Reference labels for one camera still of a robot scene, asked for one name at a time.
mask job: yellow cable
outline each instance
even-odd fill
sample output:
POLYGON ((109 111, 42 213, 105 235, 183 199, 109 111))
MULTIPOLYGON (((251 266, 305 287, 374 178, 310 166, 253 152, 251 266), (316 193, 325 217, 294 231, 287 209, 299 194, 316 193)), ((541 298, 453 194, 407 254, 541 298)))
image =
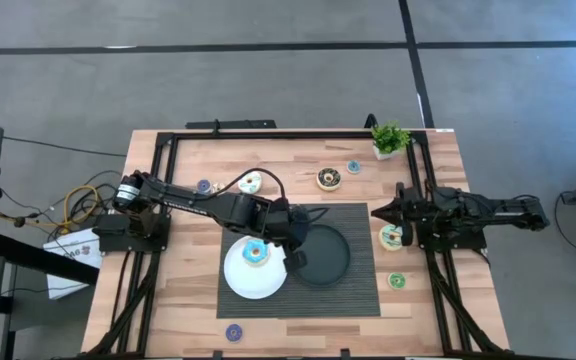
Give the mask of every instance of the yellow cable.
MULTIPOLYGON (((39 221, 36 222, 32 222, 32 221, 28 221, 26 222, 26 224, 28 225, 33 225, 33 226, 58 226, 58 227, 64 227, 64 229, 61 231, 62 234, 67 234, 70 232, 70 229, 68 229, 68 226, 70 226, 71 224, 77 224, 81 221, 85 221, 92 213, 93 211, 95 211, 95 209, 97 208, 97 205, 99 205, 99 192, 97 191, 97 189, 92 186, 92 185, 82 185, 82 186, 78 186, 72 190, 70 190, 70 192, 68 194, 66 194, 66 197, 64 198, 64 221, 61 223, 42 223, 39 221), (68 220, 68 202, 70 201, 70 197, 74 194, 76 194, 77 192, 81 191, 81 190, 90 190, 95 194, 95 204, 88 209, 88 211, 86 211, 83 215, 81 215, 78 218, 74 218, 72 220, 68 220)), ((15 222, 14 218, 9 218, 6 216, 3 216, 0 214, 0 218, 10 221, 10 222, 15 222)))

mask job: potted plant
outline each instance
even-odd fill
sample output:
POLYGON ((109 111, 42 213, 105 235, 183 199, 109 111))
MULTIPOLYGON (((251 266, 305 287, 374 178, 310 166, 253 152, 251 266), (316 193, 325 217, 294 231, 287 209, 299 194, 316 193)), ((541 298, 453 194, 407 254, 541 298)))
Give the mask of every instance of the potted plant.
POLYGON ((410 142, 410 132, 402 130, 397 122, 375 126, 372 128, 373 144, 377 160, 385 160, 395 156, 410 142))

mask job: round token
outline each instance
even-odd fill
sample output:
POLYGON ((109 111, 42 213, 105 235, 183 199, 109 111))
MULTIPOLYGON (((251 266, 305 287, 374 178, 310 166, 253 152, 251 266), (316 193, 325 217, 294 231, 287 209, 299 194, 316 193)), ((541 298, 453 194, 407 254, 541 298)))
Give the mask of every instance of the round token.
POLYGON ((206 179, 199 180, 197 183, 197 191, 199 191, 200 194, 208 194, 211 189, 212 185, 210 184, 210 181, 206 179))
POLYGON ((341 174, 335 169, 321 169, 317 174, 317 185, 324 191, 335 191, 341 185, 341 174))
POLYGON ((401 289, 406 286, 406 277, 400 273, 391 273, 388 275, 388 285, 393 289, 401 289))
POLYGON ((351 174, 359 174, 359 172, 361 171, 361 165, 359 165, 359 161, 357 160, 350 160, 346 165, 346 169, 351 174))
POLYGON ((239 342, 243 334, 244 333, 241 329, 241 326, 237 324, 231 324, 226 329, 226 339, 228 339, 230 342, 239 342))
POLYGON ((243 193, 254 194, 261 189, 261 174, 257 171, 249 172, 239 180, 237 186, 243 193))
POLYGON ((401 249, 402 235, 401 226, 386 225, 379 231, 379 243, 388 251, 397 251, 401 249))

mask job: white plate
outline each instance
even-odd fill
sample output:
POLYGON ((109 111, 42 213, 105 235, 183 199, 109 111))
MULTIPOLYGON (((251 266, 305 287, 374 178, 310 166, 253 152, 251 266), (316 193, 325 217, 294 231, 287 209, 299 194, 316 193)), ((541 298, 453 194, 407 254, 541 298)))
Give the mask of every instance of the white plate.
POLYGON ((237 295, 246 299, 263 299, 279 290, 286 280, 286 255, 284 249, 270 244, 268 261, 260 266, 250 266, 242 253, 251 239, 255 238, 244 236, 230 247, 224 260, 224 275, 228 286, 237 295))

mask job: donut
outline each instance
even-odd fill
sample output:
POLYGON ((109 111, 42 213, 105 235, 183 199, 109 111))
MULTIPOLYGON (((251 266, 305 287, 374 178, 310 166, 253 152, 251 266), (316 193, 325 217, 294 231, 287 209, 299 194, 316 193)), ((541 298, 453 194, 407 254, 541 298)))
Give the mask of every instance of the donut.
POLYGON ((248 240, 242 256, 250 266, 261 266, 268 261, 270 257, 270 248, 264 244, 263 240, 248 240))
POLYGON ((335 169, 321 169, 317 174, 317 185, 324 191, 335 191, 341 185, 341 174, 335 169))
POLYGON ((388 251, 397 251, 401 249, 403 233, 401 226, 386 225, 379 231, 379 243, 388 251))
POLYGON ((346 170, 351 174, 359 174, 361 171, 361 165, 359 165, 359 161, 357 160, 350 160, 346 165, 346 170))
POLYGON ((246 174, 237 183, 239 190, 246 194, 254 194, 261 189, 261 174, 257 171, 246 174))

